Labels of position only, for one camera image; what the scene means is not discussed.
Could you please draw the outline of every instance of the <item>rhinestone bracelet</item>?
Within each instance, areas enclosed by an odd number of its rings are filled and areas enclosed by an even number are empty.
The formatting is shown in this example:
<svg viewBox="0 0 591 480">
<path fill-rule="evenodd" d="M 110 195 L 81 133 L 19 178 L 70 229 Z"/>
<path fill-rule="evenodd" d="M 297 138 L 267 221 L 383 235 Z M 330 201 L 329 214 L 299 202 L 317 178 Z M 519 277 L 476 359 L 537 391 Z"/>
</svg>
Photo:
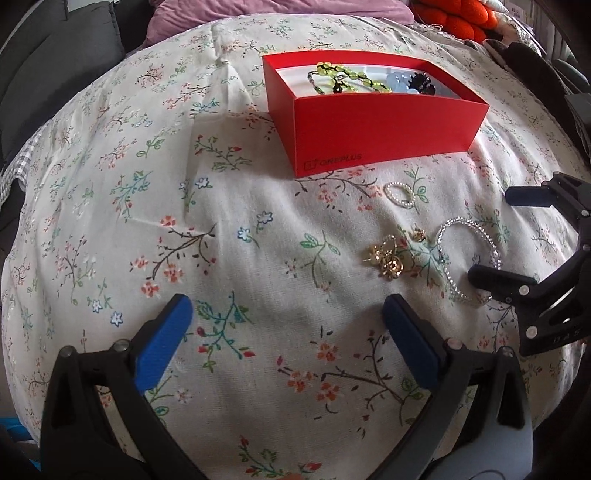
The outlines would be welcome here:
<svg viewBox="0 0 591 480">
<path fill-rule="evenodd" d="M 329 61 L 321 61 L 316 64 L 316 70 L 308 72 L 308 81 L 312 87 L 314 87 L 316 93 L 320 95 L 324 95 L 324 91 L 315 84 L 314 75 L 330 77 L 333 85 L 333 93 L 343 93 L 345 90 L 355 90 L 354 87 L 345 82 L 345 79 L 347 78 L 350 80 L 360 80 L 366 87 L 369 87 L 376 92 L 392 92 L 390 87 L 387 87 L 386 84 L 383 82 L 374 82 L 363 72 L 354 72 L 340 63 L 332 65 Z"/>
<path fill-rule="evenodd" d="M 456 218 L 451 218 L 449 220 L 447 220 L 439 229 L 439 233 L 437 234 L 437 241 L 436 241 L 436 245 L 437 245 L 437 250 L 439 250 L 439 258 L 442 261 L 444 258 L 444 254 L 443 254 L 443 247 L 441 246 L 441 239 L 443 237 L 443 234 L 445 232 L 445 230 L 452 226 L 452 225 L 465 225 L 467 227 L 470 227 L 471 229 L 473 229 L 483 240 L 485 240 L 490 246 L 491 246 L 491 261 L 492 261 L 492 265 L 494 268 L 496 268 L 497 270 L 501 269 L 501 260 L 499 259 L 499 250 L 496 247 L 494 241 L 492 240 L 491 236 L 486 233 L 486 231 L 483 229 L 483 227 L 481 227 L 480 225 L 478 225 L 475 221 L 473 220 L 469 220 L 467 218 L 463 218 L 463 217 L 456 217 Z M 456 282 L 454 281 L 454 279 L 452 278 L 452 275 L 449 273 L 449 269 L 447 268 L 447 265 L 444 263 L 443 264 L 443 273 L 446 277 L 447 282 L 449 283 L 450 288 L 452 289 L 453 295 L 455 296 L 455 298 L 462 300 L 462 301 L 466 301 L 468 303 L 476 303 L 478 306 L 484 305 L 486 303 L 488 303 L 492 297 L 484 297 L 482 299 L 472 299 L 471 297 L 469 297 L 468 295 L 466 295 L 465 293 L 463 293 L 457 286 Z"/>
</svg>

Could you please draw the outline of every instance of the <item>orange fluffy object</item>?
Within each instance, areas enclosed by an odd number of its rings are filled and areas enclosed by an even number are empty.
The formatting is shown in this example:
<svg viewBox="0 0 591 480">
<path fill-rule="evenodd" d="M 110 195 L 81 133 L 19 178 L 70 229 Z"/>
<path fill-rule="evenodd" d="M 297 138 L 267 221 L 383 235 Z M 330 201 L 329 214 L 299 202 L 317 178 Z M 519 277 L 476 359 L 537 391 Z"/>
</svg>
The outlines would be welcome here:
<svg viewBox="0 0 591 480">
<path fill-rule="evenodd" d="M 445 25 L 447 22 L 447 13 L 438 8 L 414 4 L 413 11 L 420 20 L 428 25 Z"/>
<path fill-rule="evenodd" d="M 460 15 L 462 10 L 462 0 L 421 0 L 430 7 L 435 7 L 452 15 Z"/>
<path fill-rule="evenodd" d="M 443 29 L 461 40 L 474 40 L 474 29 L 466 20 L 455 15 L 448 15 Z"/>
<path fill-rule="evenodd" d="M 486 34 L 484 30 L 476 25 L 472 25 L 472 29 L 474 30 L 474 41 L 477 43 L 482 44 L 486 40 Z"/>
<path fill-rule="evenodd" d="M 477 0 L 462 0 L 460 17 L 475 25 L 482 25 L 488 21 L 488 11 Z"/>
<path fill-rule="evenodd" d="M 496 19 L 495 13 L 491 9 L 487 8 L 486 10 L 488 11 L 488 20 L 486 23 L 481 24 L 480 28 L 484 28 L 484 30 L 494 30 L 499 24 L 499 21 Z"/>
<path fill-rule="evenodd" d="M 442 25 L 461 40 L 482 43 L 486 39 L 484 30 L 494 30 L 498 25 L 495 13 L 478 0 L 414 0 L 412 8 L 418 20 Z"/>
</svg>

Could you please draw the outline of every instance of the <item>floral fabric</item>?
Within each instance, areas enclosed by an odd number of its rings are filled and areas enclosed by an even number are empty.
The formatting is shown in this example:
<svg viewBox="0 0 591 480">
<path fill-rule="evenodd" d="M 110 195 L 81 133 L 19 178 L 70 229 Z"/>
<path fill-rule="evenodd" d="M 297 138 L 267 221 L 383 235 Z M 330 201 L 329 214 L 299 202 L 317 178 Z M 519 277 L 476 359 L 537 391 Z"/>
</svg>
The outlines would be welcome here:
<svg viewBox="0 0 591 480">
<path fill-rule="evenodd" d="M 307 48 L 428 59 L 490 111 L 468 152 L 294 180 L 267 114 L 261 57 Z M 485 246 L 451 228 L 442 260 L 432 240 L 446 219 L 471 218 L 493 236 L 505 268 L 544 278 L 571 255 L 576 235 L 553 209 L 509 207 L 503 191 L 538 185 L 555 170 L 589 179 L 583 165 L 517 80 L 432 31 L 254 15 L 136 53 L 72 99 L 34 150 L 2 276 L 4 356 L 20 418 L 38 437 L 62 346 L 97 351 L 131 338 L 182 292 L 193 323 L 145 395 L 208 477 L 364 479 L 428 397 L 384 329 L 384 298 L 401 293 L 443 337 L 470 348 L 516 349 L 512 308 L 455 303 L 441 276 L 448 262 L 469 288 L 465 272 L 487 261 Z M 393 180 L 413 189 L 415 208 L 384 196 Z M 413 240 L 415 226 L 428 241 Z M 405 273 L 388 282 L 362 260 L 390 233 Z M 568 390 L 581 350 L 575 343 L 520 359 L 535 424 Z M 440 453 L 473 395 L 466 392 Z M 102 399 L 112 415 L 108 391 Z"/>
</svg>

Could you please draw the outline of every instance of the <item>pearl bracelet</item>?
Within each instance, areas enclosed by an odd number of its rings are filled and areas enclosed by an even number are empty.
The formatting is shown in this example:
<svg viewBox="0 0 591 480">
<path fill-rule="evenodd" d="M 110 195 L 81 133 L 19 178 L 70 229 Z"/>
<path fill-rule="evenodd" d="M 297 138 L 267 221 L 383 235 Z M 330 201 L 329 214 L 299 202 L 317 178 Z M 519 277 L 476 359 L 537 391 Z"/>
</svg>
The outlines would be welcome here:
<svg viewBox="0 0 591 480">
<path fill-rule="evenodd" d="M 441 239 L 443 237 L 445 230 L 452 225 L 465 225 L 465 226 L 473 229 L 483 240 L 486 241 L 486 243 L 488 243 L 491 246 L 491 261 L 492 261 L 493 267 L 496 268 L 497 270 L 501 269 L 501 260 L 499 259 L 499 250 L 496 247 L 491 236 L 488 233 L 486 233 L 486 231 L 483 229 L 483 227 L 478 225 L 474 220 L 469 220 L 467 218 L 462 218 L 462 217 L 451 218 L 451 219 L 447 220 L 440 227 L 439 233 L 437 234 L 437 241 L 436 241 L 437 249 L 439 250 L 440 261 L 443 260 L 443 258 L 444 258 L 443 247 L 441 246 Z M 463 293 L 458 288 L 456 282 L 452 278 L 452 275 L 449 273 L 449 269 L 447 268 L 447 265 L 445 263 L 443 264 L 443 274 L 445 275 L 446 280 L 449 283 L 449 286 L 452 289 L 453 296 L 455 298 L 457 298 L 461 301 L 466 301 L 468 303 L 475 303 L 478 306 L 484 305 L 491 300 L 492 297 L 490 297 L 490 296 L 475 300 L 475 299 L 470 298 L 465 293 Z"/>
<path fill-rule="evenodd" d="M 396 198 L 392 193 L 392 187 L 399 187 L 403 189 L 408 194 L 408 198 L 410 200 L 400 200 L 399 198 Z M 386 185 L 384 185 L 384 195 L 386 195 L 390 202 L 395 203 L 396 205 L 402 208 L 411 209 L 414 207 L 415 194 L 410 185 L 406 183 L 403 183 L 401 181 L 388 182 Z"/>
</svg>

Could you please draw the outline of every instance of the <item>gray cushion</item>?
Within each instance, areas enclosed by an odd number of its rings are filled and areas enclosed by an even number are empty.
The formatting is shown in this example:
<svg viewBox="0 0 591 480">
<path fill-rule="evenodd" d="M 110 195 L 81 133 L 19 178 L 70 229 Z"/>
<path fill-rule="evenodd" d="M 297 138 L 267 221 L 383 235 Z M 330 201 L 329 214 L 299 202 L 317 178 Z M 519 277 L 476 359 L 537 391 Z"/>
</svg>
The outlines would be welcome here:
<svg viewBox="0 0 591 480">
<path fill-rule="evenodd" d="M 85 8 L 47 37 L 22 64 L 0 103 L 5 162 L 75 94 L 124 57 L 108 2 Z"/>
<path fill-rule="evenodd" d="M 14 75 L 28 56 L 67 19 L 66 0 L 45 0 L 14 32 L 0 54 L 0 102 Z"/>
</svg>

